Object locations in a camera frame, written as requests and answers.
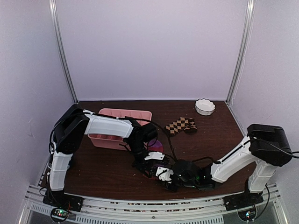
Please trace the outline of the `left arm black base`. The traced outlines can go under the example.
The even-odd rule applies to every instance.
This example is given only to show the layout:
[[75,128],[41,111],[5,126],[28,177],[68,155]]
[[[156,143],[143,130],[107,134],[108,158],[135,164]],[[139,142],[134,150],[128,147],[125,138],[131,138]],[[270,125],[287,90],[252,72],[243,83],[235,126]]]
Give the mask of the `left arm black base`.
[[82,197],[65,194],[63,190],[52,191],[47,189],[43,197],[44,204],[76,212],[81,211],[83,201]]

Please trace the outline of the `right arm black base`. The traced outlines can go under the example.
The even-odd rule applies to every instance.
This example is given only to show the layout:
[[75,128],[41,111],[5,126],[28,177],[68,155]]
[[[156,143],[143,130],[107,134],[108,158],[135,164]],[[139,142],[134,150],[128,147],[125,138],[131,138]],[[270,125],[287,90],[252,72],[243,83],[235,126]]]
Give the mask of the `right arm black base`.
[[226,211],[238,210],[263,202],[261,193],[240,193],[223,198]]

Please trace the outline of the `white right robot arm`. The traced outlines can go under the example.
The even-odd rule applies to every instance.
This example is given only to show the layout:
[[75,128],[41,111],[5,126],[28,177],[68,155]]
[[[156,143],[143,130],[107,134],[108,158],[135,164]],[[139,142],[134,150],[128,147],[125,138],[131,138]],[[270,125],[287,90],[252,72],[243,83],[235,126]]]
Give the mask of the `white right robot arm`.
[[193,161],[178,160],[170,168],[156,167],[154,174],[171,191],[176,191],[178,187],[207,191],[226,182],[245,166],[257,162],[253,174],[245,183],[246,191],[239,197],[242,205],[249,206],[257,199],[257,194],[263,191],[276,169],[290,162],[292,151],[285,131],[280,126],[251,124],[247,131],[247,135],[234,149],[204,168],[198,167]]

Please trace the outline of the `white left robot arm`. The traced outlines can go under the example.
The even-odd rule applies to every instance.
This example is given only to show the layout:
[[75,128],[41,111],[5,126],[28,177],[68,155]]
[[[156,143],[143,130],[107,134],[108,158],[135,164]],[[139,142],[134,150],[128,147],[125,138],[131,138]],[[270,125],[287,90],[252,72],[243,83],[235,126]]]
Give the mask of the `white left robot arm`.
[[152,113],[142,110],[101,109],[98,113],[72,105],[54,125],[50,134],[51,192],[49,200],[57,207],[67,203],[62,193],[70,161],[87,136],[95,147],[128,150],[134,157],[133,166],[147,177],[169,163],[163,152],[150,150],[149,143],[157,137]]

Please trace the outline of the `magenta purple sock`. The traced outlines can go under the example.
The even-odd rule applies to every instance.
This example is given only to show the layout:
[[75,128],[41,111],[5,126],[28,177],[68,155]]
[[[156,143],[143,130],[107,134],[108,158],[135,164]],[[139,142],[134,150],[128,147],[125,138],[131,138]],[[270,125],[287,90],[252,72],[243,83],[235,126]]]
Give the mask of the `magenta purple sock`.
[[[164,152],[164,148],[162,143],[159,140],[153,139],[147,143],[147,151],[157,151],[157,152]],[[151,167],[149,173],[151,174],[152,180],[157,180],[158,178],[156,177],[156,172],[157,172],[157,167],[159,165],[157,164],[156,161],[153,162],[153,166]]]

